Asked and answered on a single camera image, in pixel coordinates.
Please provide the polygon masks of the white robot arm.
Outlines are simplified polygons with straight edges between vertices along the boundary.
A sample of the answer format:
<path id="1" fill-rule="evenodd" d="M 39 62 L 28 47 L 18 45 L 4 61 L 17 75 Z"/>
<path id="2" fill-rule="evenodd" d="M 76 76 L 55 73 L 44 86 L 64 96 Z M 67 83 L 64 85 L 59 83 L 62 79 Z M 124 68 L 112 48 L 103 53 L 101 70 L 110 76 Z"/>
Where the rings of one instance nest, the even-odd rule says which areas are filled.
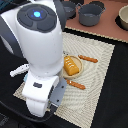
<path id="1" fill-rule="evenodd" d="M 0 37 L 7 50 L 27 60 L 22 95 L 29 112 L 45 115 L 50 91 L 63 78 L 66 15 L 60 0 L 30 0 L 0 14 Z"/>

